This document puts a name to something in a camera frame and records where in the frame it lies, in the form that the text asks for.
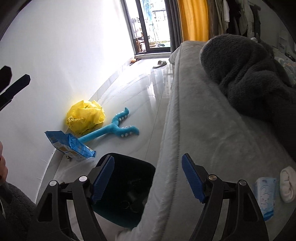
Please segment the person's left hand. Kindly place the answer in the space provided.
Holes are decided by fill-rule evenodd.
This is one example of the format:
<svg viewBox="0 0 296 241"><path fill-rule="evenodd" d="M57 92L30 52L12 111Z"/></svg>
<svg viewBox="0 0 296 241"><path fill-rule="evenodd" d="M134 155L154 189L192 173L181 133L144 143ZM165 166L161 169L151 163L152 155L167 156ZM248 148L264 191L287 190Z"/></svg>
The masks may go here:
<svg viewBox="0 0 296 241"><path fill-rule="evenodd" d="M8 168L6 166L6 160L3 156L3 144L0 142L0 156L1 156L1 162L0 162L0 185L3 185L4 182L6 182L6 178L8 175Z"/></svg>

